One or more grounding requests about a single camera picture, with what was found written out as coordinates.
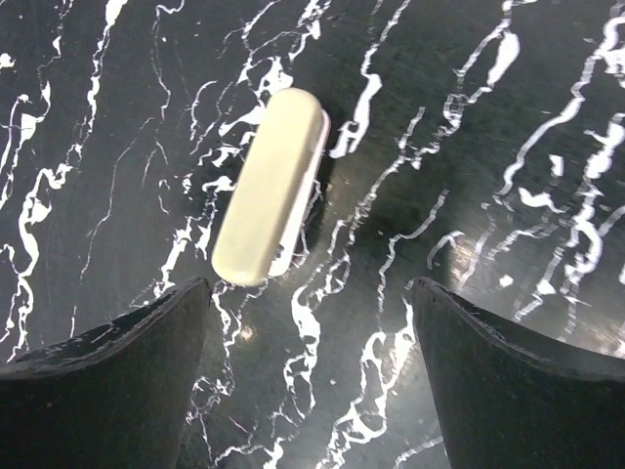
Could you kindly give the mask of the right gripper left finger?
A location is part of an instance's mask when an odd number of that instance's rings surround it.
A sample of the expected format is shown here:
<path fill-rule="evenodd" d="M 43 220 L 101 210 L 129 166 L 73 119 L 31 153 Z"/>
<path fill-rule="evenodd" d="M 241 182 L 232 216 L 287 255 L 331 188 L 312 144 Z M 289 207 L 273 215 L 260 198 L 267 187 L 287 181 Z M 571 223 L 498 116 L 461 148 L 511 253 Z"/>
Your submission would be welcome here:
<path fill-rule="evenodd" d="M 1 366 L 4 468 L 173 468 L 211 288 L 158 300 Z"/>

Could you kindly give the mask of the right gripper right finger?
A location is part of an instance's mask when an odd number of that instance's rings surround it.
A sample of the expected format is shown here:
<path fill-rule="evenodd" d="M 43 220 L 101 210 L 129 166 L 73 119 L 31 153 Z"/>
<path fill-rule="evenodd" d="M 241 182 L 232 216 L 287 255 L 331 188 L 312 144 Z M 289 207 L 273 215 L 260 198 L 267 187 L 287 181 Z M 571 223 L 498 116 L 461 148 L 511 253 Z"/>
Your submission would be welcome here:
<path fill-rule="evenodd" d="M 439 283 L 413 286 L 453 468 L 621 468 L 624 361 L 552 339 Z"/>

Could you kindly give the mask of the cream white stapler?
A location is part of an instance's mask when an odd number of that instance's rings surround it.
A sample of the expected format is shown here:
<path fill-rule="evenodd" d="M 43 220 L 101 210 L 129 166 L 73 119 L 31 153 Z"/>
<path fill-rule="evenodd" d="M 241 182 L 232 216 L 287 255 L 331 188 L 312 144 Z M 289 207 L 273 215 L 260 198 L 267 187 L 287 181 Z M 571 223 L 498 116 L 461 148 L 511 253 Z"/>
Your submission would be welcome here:
<path fill-rule="evenodd" d="M 289 269 L 330 127 L 305 90 L 285 88 L 268 100 L 211 255 L 222 280 L 257 286 Z"/>

